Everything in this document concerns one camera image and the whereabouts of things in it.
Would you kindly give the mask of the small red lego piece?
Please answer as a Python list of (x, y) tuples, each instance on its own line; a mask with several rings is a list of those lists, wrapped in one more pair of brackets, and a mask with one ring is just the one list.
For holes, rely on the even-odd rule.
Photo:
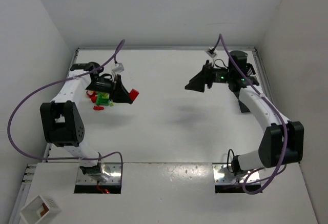
[(100, 111), (100, 110), (104, 110), (105, 108), (104, 107), (102, 107), (102, 106), (94, 106), (93, 107), (93, 110), (95, 110), (95, 111)]

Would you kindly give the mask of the large red lego brick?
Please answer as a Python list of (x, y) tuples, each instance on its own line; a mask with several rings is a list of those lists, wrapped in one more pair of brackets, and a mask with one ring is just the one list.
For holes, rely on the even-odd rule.
[(131, 89), (131, 91), (129, 92), (129, 98), (131, 99), (131, 101), (135, 101), (135, 99), (138, 97), (139, 92), (135, 89)]

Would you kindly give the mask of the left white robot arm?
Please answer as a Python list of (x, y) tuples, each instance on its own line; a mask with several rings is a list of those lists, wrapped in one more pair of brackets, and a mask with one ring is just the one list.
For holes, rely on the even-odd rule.
[(121, 63), (112, 67), (110, 74), (96, 62), (73, 64), (60, 92), (49, 102), (42, 103), (40, 115), (46, 142), (64, 148), (79, 159), (82, 173), (98, 182), (110, 179), (110, 170), (101, 155), (84, 139), (85, 127), (78, 111), (78, 103), (87, 91), (106, 93), (114, 103), (132, 104), (133, 91), (127, 91), (121, 81)]

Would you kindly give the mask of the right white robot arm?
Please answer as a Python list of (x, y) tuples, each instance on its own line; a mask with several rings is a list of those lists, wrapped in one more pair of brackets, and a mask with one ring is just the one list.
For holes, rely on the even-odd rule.
[(301, 162), (303, 158), (304, 126), (291, 121), (279, 111), (264, 95), (255, 77), (248, 55), (243, 51), (231, 51), (228, 65), (219, 67), (213, 60), (207, 60), (202, 70), (189, 80), (186, 90), (204, 92), (214, 83), (227, 84), (238, 99), (242, 113), (252, 113), (264, 131), (258, 150), (235, 155), (231, 162), (234, 175), (258, 168), (272, 168), (279, 160), (283, 165)]

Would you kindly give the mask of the red lego pile piece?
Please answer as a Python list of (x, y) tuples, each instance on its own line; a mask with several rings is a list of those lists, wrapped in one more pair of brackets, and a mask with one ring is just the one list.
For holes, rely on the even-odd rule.
[(87, 97), (91, 100), (92, 103), (96, 103), (97, 101), (97, 94), (95, 91), (87, 91)]

